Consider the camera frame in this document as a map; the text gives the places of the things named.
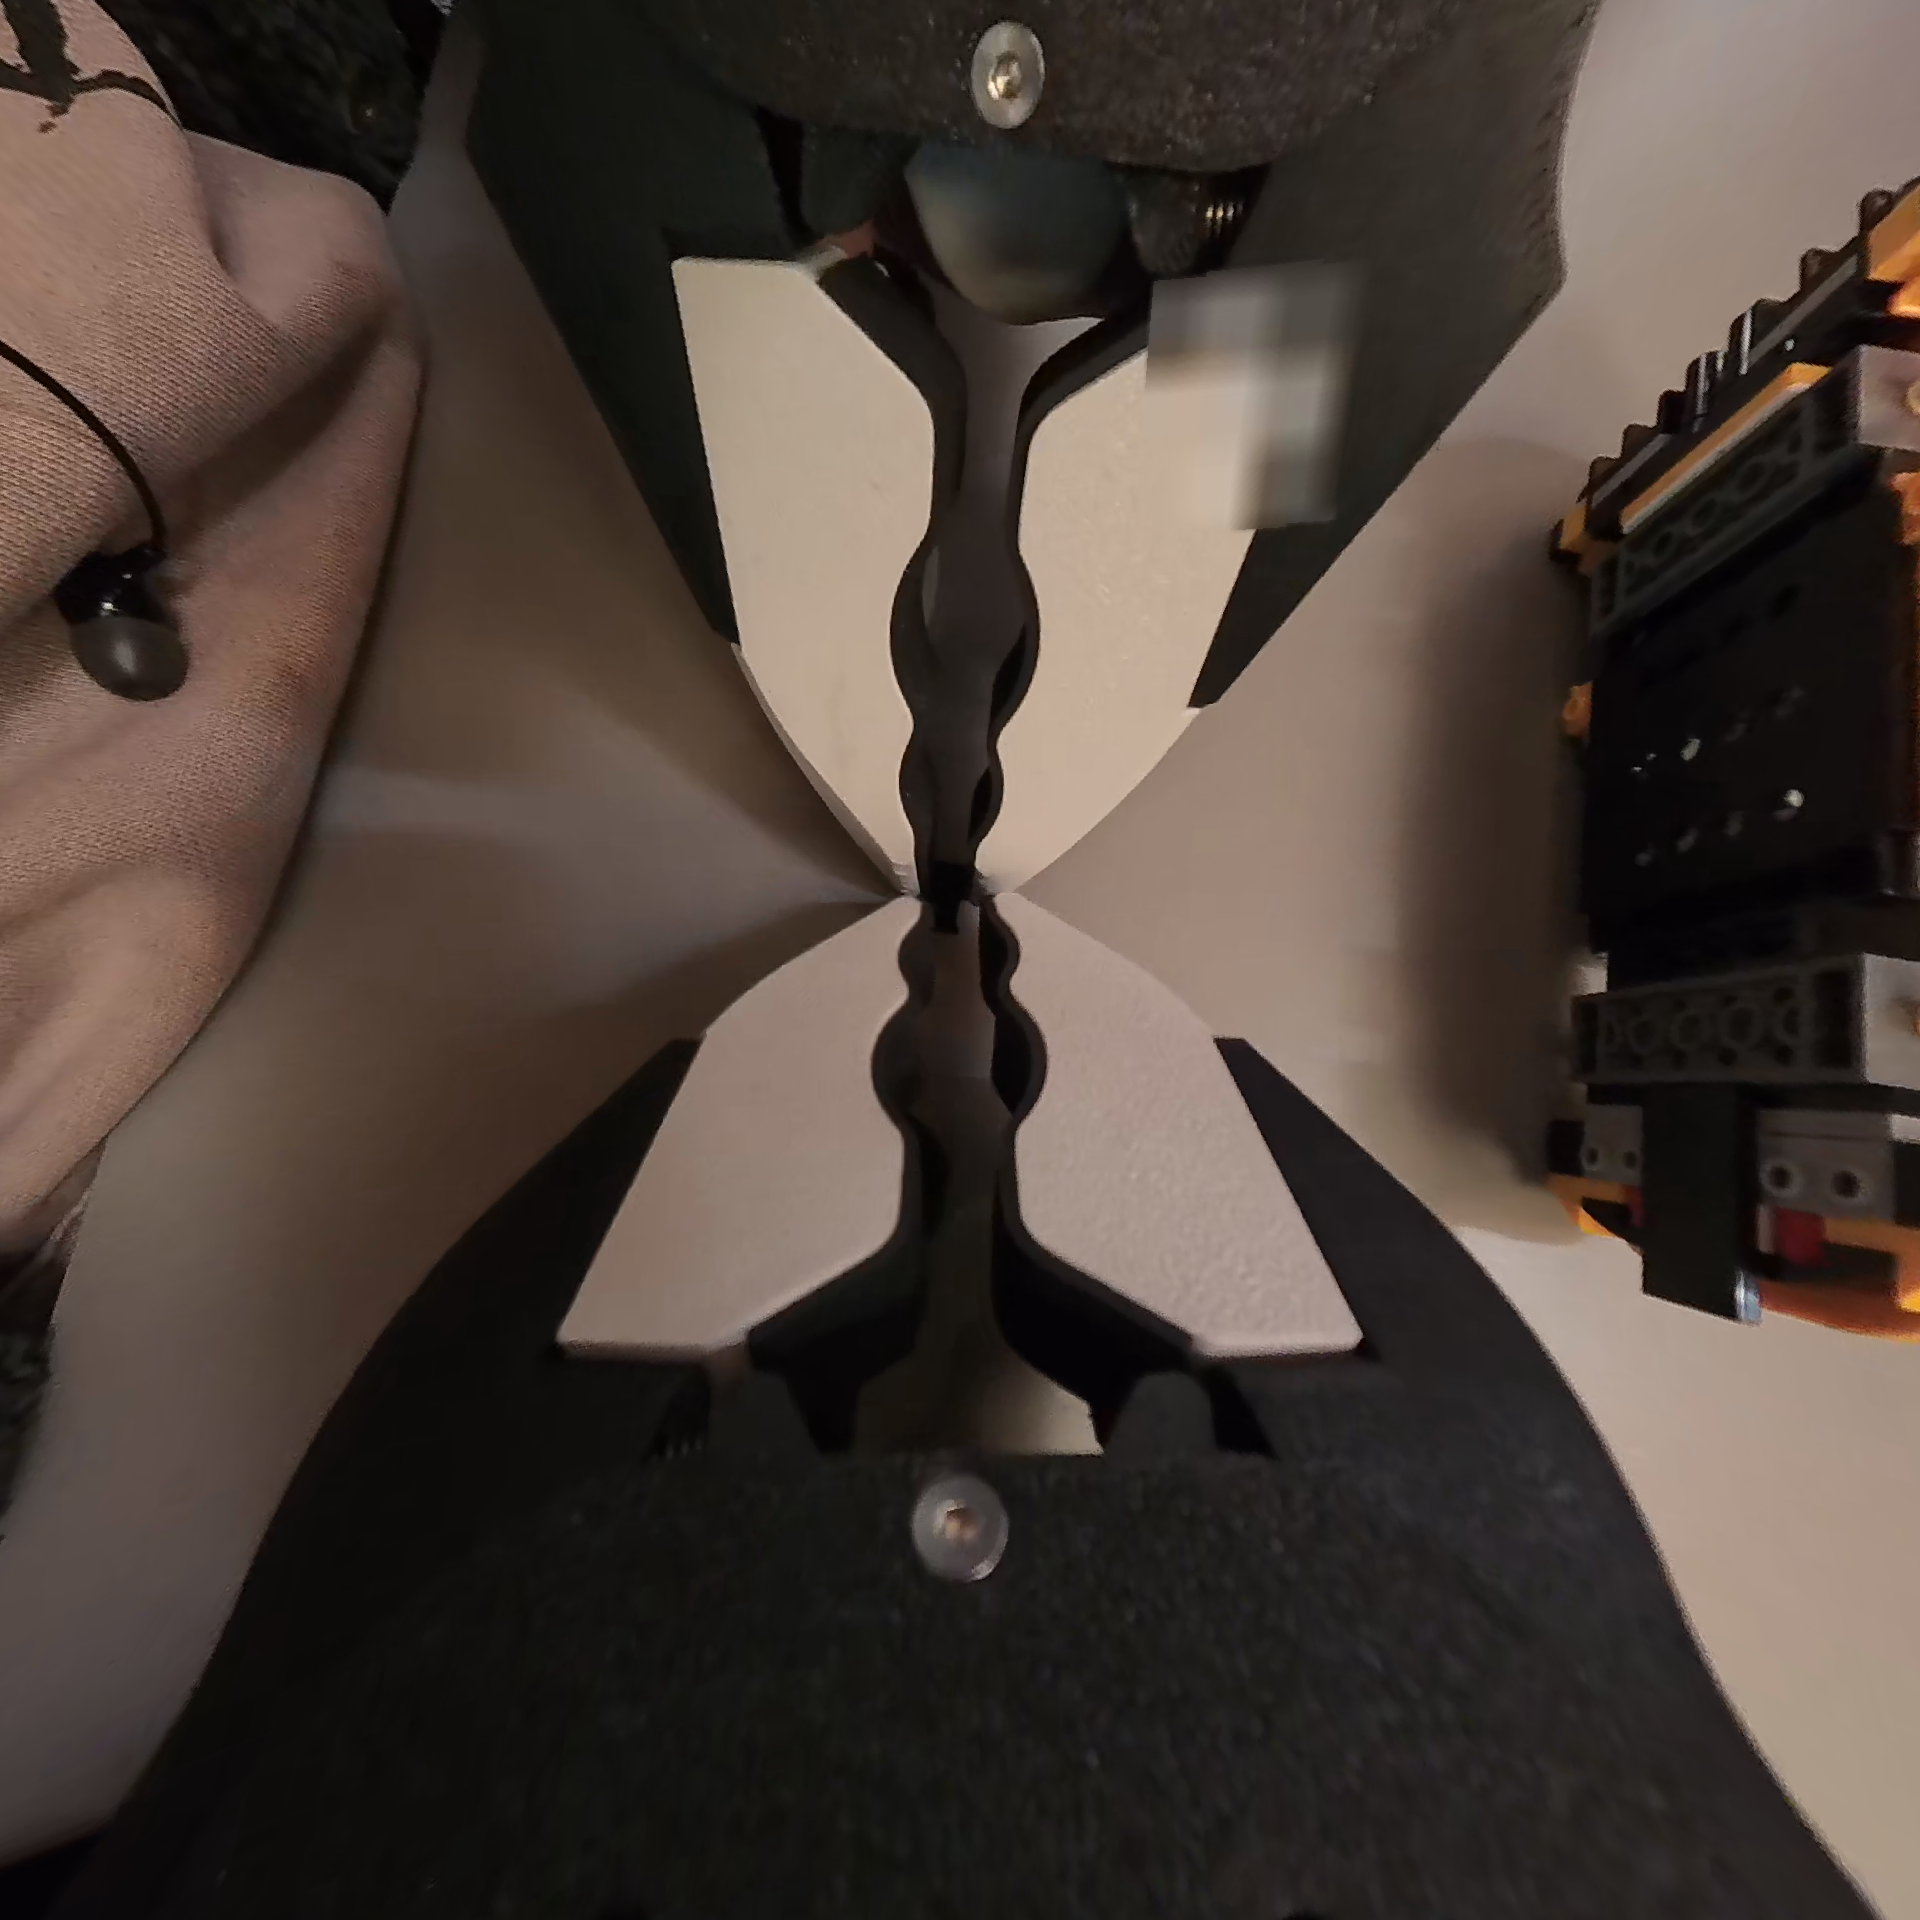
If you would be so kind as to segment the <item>yellow lego car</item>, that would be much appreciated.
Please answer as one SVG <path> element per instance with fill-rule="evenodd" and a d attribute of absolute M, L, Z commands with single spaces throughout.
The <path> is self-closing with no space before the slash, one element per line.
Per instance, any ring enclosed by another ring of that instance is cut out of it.
<path fill-rule="evenodd" d="M 1653 1298 L 1918 1341 L 1918 181 L 1551 536 L 1576 910 L 1548 1186 Z"/>

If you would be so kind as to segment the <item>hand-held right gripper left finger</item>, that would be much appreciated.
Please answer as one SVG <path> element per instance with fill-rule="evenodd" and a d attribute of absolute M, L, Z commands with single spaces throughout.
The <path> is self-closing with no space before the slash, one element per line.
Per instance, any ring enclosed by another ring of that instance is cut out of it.
<path fill-rule="evenodd" d="M 922 1331 L 941 1157 L 910 1118 L 926 930 L 896 897 L 721 1012 L 560 1325 L 572 1357 L 756 1368 L 823 1448 Z"/>

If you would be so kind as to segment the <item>black drawstring with bead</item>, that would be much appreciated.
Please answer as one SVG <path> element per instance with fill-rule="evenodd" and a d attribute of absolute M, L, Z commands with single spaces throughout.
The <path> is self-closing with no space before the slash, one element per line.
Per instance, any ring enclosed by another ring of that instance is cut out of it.
<path fill-rule="evenodd" d="M 56 397 L 107 450 L 127 481 L 144 520 L 146 540 L 119 552 L 90 552 L 56 584 L 56 609 L 69 627 L 73 655 L 91 683 L 126 701 L 164 701 L 190 675 L 190 648 L 180 623 L 166 609 L 158 573 L 170 558 L 166 517 L 160 495 L 141 471 L 130 448 L 97 411 L 66 388 L 54 371 L 37 367 L 23 349 L 4 341 L 4 362 L 23 371 Z"/>

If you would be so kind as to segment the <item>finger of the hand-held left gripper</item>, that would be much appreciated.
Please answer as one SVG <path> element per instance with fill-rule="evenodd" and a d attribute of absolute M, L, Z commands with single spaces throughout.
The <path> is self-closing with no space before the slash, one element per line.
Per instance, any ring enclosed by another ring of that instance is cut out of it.
<path fill-rule="evenodd" d="M 1043 875 L 1181 739 L 1254 540 L 1189 481 L 1145 321 L 1018 337 L 1051 353 L 1012 388 L 988 484 L 991 530 L 1015 545 L 1022 644 L 977 849 L 988 890 Z"/>
<path fill-rule="evenodd" d="M 841 826 L 918 890 L 892 606 L 930 527 L 926 396 L 810 269 L 682 257 L 674 291 L 743 673 Z"/>

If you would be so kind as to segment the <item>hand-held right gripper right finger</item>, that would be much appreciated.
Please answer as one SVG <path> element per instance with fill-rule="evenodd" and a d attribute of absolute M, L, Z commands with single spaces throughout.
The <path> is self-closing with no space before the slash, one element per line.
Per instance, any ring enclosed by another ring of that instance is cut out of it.
<path fill-rule="evenodd" d="M 1108 1444 L 1133 1386 L 1362 1347 L 1309 1219 L 1212 1025 L 1022 895 L 980 909 L 1009 1112 L 991 1287 L 1009 1347 Z"/>

